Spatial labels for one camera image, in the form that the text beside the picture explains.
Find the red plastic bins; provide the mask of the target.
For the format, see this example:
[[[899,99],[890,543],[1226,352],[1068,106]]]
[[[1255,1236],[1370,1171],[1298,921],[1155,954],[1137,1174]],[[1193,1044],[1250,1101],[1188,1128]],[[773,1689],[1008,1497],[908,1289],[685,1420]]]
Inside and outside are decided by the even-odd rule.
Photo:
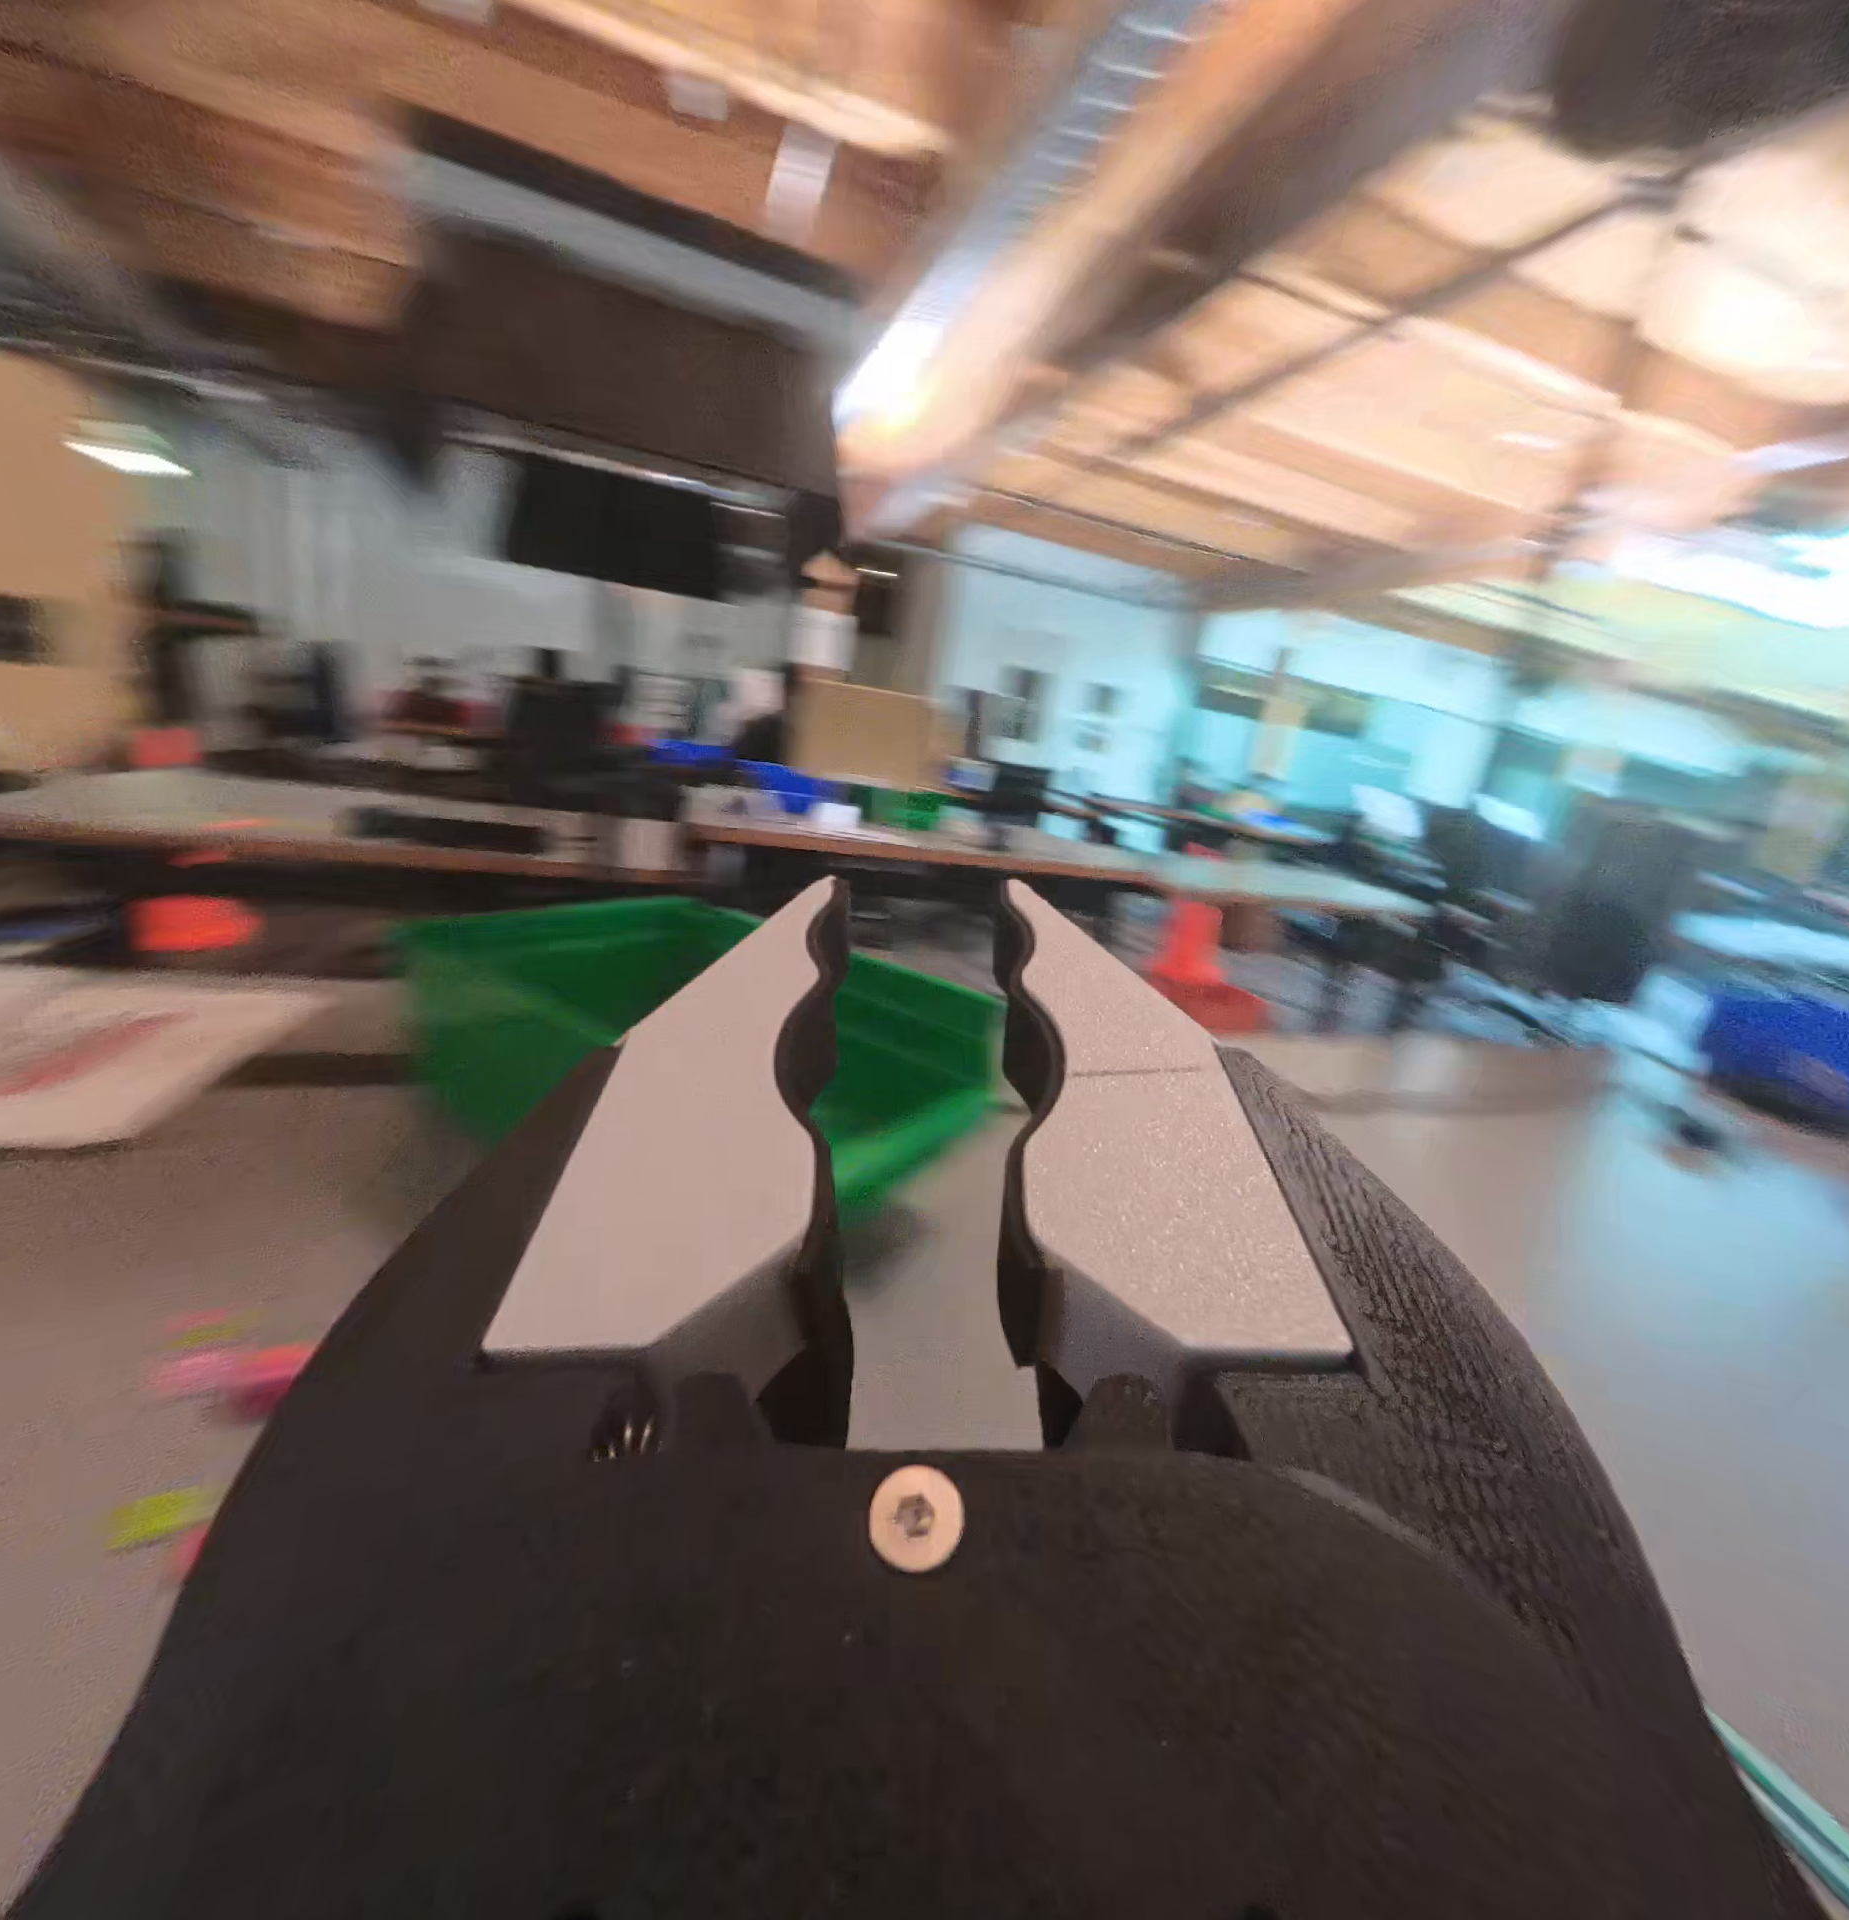
[[[265,933],[261,908],[242,899],[164,896],[132,899],[121,913],[130,950],[148,961],[198,961],[253,947]]]

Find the grey work table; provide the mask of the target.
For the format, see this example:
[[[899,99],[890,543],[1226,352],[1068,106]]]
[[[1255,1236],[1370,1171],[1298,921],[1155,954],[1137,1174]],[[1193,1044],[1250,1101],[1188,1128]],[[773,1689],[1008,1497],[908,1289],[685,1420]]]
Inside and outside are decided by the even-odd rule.
[[[1432,911],[1429,903],[1411,899],[1385,886],[1315,867],[1282,867],[1258,854],[1223,859],[1202,853],[1130,853],[1045,832],[1011,832],[1008,844],[996,849],[946,832],[898,832],[863,825],[831,832],[793,818],[753,819],[724,813],[685,819],[682,830],[698,845],[759,849],[805,859],[968,870],[1021,878],[1048,877],[1143,893],[1155,899],[1265,907],[1280,913],[1426,921]]]
[[[64,772],[0,792],[0,840],[660,891],[698,877],[677,825],[199,767]]]

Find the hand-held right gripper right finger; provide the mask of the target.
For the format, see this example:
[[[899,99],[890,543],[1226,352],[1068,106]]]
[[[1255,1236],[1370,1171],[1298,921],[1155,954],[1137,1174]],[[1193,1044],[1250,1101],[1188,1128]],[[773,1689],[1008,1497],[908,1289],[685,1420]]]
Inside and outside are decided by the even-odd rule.
[[[1332,1380],[1352,1340],[1216,1038],[1021,878],[996,903],[1008,1146],[996,1304],[1045,1447],[1133,1393],[1163,1437],[1237,1440],[1218,1384]]]

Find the lime leaf with pink flower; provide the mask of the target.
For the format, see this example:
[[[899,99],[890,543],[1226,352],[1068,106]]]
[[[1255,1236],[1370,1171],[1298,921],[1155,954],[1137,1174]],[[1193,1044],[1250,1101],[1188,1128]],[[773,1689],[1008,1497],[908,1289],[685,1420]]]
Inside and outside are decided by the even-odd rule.
[[[205,1485],[180,1485],[134,1498],[112,1511],[104,1549],[110,1556],[158,1549],[166,1556],[172,1582],[180,1584],[208,1536],[215,1507],[218,1491]]]

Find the stacked green plastic bins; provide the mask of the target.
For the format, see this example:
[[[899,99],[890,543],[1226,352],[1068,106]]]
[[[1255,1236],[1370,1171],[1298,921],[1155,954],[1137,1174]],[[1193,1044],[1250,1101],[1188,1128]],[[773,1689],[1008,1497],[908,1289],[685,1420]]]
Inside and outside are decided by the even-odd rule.
[[[462,1133],[498,1145],[757,925],[685,897],[399,925],[415,1075]],[[844,1219],[881,1207],[1001,1106],[1002,1021],[996,997],[870,954],[848,961],[839,1066],[812,1109]]]

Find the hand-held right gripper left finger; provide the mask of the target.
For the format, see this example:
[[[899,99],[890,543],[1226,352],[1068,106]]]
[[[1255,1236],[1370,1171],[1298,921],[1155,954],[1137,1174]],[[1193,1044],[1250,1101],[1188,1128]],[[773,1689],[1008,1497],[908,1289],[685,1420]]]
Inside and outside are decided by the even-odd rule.
[[[598,1363],[651,1433],[725,1377],[787,1443],[840,1447],[852,1328],[834,1153],[848,887],[820,878],[639,1019],[478,1340],[490,1366]]]

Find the orange traffic cone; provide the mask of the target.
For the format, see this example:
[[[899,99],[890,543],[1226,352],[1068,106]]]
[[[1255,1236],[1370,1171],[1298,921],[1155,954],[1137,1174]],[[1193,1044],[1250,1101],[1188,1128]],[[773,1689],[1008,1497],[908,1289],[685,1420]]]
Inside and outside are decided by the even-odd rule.
[[[1152,963],[1152,988],[1216,1038],[1265,1034],[1269,1004],[1229,980],[1223,971],[1223,907],[1173,899]]]

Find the cardboard box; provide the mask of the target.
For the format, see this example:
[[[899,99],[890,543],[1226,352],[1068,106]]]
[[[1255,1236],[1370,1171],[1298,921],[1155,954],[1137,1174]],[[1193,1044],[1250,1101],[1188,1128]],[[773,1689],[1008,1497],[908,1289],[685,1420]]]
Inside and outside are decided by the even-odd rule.
[[[944,723],[928,698],[824,676],[800,682],[792,698],[787,766],[800,772],[935,792],[944,759]]]

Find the blue plastic bin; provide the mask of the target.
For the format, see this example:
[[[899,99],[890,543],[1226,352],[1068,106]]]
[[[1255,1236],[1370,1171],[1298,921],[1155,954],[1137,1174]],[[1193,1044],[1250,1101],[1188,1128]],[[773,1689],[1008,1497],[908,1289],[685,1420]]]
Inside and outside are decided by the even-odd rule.
[[[1748,1106],[1849,1128],[1849,1001],[1714,994],[1695,1041],[1705,1079]]]

